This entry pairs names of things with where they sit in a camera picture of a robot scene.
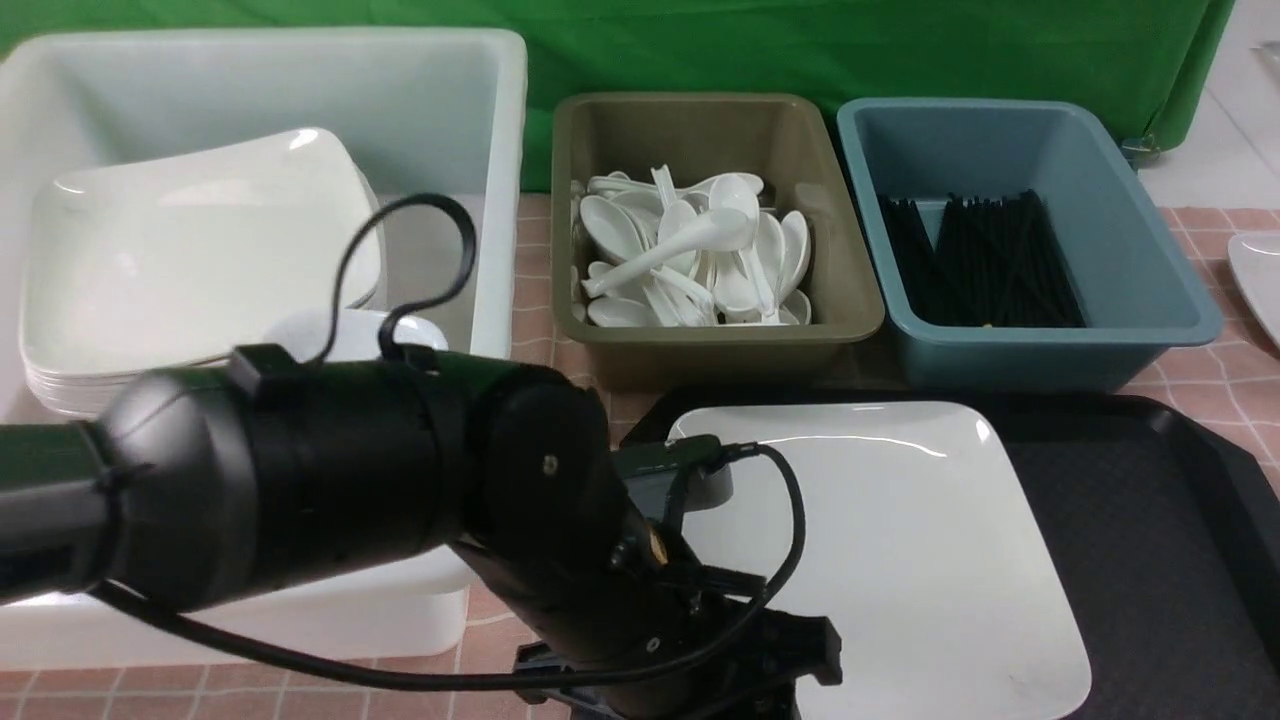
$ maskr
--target white plastic bin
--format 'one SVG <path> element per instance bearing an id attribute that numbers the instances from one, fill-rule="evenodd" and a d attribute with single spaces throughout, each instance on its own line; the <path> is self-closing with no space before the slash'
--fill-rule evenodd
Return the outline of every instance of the white plastic bin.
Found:
<path id="1" fill-rule="evenodd" d="M 18 302 L 37 190 L 68 170 L 316 126 L 380 196 L 460 199 L 480 229 L 470 291 L 429 314 L 453 348 L 511 346 L 526 55 L 515 33 L 443 28 L 163 31 L 32 40 L 0 65 L 0 419 L 52 421 L 23 382 Z M 443 215 L 392 219 L 392 302 L 456 270 Z M 228 629 L 339 657 L 431 655 L 461 639 L 470 570 L 426 556 L 215 609 Z M 0 669 L 225 660 L 82 597 L 0 607 Z"/>

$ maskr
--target robotic arm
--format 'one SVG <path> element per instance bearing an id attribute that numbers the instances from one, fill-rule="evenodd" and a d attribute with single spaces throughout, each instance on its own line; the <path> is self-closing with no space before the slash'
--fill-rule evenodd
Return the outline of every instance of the robotic arm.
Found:
<path id="1" fill-rule="evenodd" d="M 415 202 L 468 237 L 460 206 L 412 196 L 348 258 Z M 777 450 L 698 437 L 611 452 L 598 397 L 559 373 L 396 345 L 396 314 L 425 306 L 392 314 L 380 360 L 239 347 L 225 368 L 145 374 L 93 423 L 0 428 L 0 602 L 88 592 L 250 660 L 385 689 L 516 691 L 576 717 L 792 719 L 797 678 L 840 683 L 831 623 L 765 609 L 805 529 Z M 700 564 L 681 537 L 710 475 L 755 455 L 791 497 L 792 547 L 768 582 Z M 372 670 L 182 615 L 442 544 L 543 638 L 512 674 Z"/>

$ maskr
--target white floor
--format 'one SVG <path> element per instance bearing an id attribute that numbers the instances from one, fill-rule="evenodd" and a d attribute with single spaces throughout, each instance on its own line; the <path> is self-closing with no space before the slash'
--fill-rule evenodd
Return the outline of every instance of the white floor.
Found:
<path id="1" fill-rule="evenodd" d="M 1236 0 L 1190 133 L 1139 177 L 1166 208 L 1280 209 L 1280 0 Z"/>

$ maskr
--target pink tiled table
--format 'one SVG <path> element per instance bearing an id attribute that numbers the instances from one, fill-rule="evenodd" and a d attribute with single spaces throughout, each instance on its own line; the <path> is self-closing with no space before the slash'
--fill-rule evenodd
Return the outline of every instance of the pink tiled table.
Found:
<path id="1" fill-rule="evenodd" d="M 552 364 L 594 384 L 582 347 L 558 336 L 550 316 L 549 204 L 527 196 L 520 208 L 512 355 Z M 1165 210 L 1226 315 L 1208 347 L 1172 350 L 1125 392 L 1165 402 L 1245 447 L 1280 492 L 1280 351 L 1249 315 L 1226 264 L 1236 232 L 1280 231 L 1270 210 Z M 838 380 L 865 386 L 891 373 L 877 343 L 850 354 Z M 603 393 L 614 439 L 653 405 L 653 396 Z M 472 587 L 462 643 L 435 657 L 378 659 L 378 667 L 420 673 L 502 673 L 529 632 L 481 587 Z M 0 673 L 0 720 L 564 720 L 550 703 L 527 707 L 511 693 L 411 694 L 362 691 L 260 665 L 131 667 Z"/>

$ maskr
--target black serving tray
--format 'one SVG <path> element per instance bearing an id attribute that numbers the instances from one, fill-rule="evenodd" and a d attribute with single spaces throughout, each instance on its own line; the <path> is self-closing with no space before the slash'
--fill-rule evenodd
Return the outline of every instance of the black serving tray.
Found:
<path id="1" fill-rule="evenodd" d="M 978 410 L 1012 460 L 1093 667 L 1069 717 L 1280 719 L 1280 500 L 1253 456 L 1156 401 L 686 388 L 623 445 L 698 407 L 919 400 Z"/>

